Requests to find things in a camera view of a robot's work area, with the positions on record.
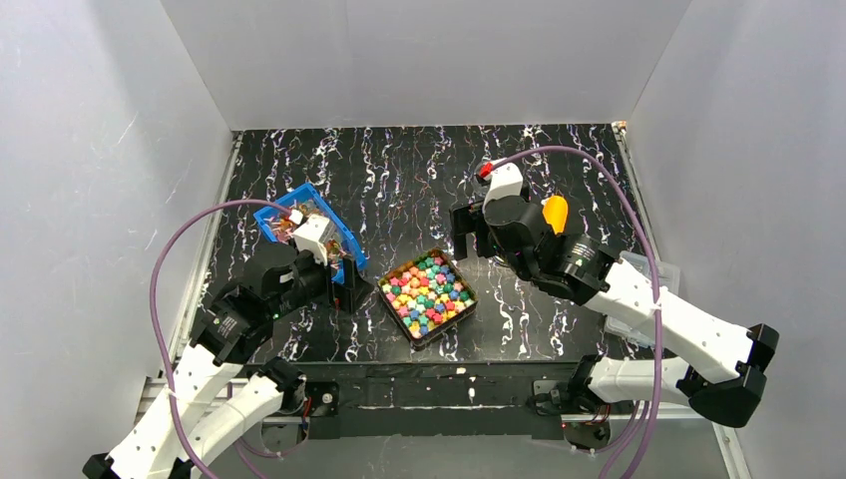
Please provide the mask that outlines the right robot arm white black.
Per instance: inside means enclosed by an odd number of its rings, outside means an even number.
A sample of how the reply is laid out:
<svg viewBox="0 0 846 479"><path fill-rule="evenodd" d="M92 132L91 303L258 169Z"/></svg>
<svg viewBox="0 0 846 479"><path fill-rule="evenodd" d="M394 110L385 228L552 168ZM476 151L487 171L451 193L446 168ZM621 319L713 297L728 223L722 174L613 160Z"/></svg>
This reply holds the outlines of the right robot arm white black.
<svg viewBox="0 0 846 479"><path fill-rule="evenodd" d="M717 424L742 428L759 406L778 332L719 319L655 284L613 249L585 234L558 233L538 204L521 196L456 207L450 213L455 256L497 256L521 280L548 295L617 319L647 335L670 358L584 356L567 382L543 394L550 404L585 410L624 401L690 407Z"/></svg>

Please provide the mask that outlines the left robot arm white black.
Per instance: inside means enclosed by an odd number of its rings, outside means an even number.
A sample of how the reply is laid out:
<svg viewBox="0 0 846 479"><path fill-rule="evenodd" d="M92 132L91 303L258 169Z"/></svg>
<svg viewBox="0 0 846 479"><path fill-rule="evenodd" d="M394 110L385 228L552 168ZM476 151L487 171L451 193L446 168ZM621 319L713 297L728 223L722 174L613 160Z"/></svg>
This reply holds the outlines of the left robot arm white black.
<svg viewBox="0 0 846 479"><path fill-rule="evenodd" d="M167 388L121 443L89 458L84 476L198 478L265 417L305 411L306 376L279 357L223 404L212 401L271 338L278 320L311 305L353 313L373 288L349 254L334 268L287 243L260 246L194 326Z"/></svg>

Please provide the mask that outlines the orange plastic scoop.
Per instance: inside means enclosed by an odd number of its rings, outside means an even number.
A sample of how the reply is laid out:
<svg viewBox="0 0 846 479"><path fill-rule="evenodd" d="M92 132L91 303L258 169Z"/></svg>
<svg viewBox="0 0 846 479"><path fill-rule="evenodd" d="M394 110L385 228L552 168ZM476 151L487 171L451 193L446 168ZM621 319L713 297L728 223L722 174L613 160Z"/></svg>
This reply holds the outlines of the orange plastic scoop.
<svg viewBox="0 0 846 479"><path fill-rule="evenodd" d="M543 201L544 219L556 235L564 232L568 215L569 204L564 197L554 195Z"/></svg>

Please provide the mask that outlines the blue plastic candy bin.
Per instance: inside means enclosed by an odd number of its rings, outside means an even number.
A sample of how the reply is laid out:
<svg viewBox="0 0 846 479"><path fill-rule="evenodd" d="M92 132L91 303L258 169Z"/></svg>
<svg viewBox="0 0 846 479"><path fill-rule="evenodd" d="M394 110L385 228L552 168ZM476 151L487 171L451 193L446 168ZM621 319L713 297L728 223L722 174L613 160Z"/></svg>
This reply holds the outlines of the blue plastic candy bin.
<svg viewBox="0 0 846 479"><path fill-rule="evenodd" d="M343 283L346 256L352 257L359 271L366 269L367 259L359 241L314 185L300 185L275 203L284 212L265 207L253 215L268 240L310 252L318 265L332 269L332 279L337 283Z"/></svg>

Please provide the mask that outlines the square tin of star candies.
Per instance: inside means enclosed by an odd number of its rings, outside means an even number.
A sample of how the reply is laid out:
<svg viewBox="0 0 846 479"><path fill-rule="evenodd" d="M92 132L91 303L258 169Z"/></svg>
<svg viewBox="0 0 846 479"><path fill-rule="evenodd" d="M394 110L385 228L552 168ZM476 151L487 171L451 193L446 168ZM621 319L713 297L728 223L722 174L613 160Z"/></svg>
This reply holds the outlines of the square tin of star candies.
<svg viewBox="0 0 846 479"><path fill-rule="evenodd" d="M378 279L377 288L389 316L415 350L470 317L479 301L456 262L439 248L391 269Z"/></svg>

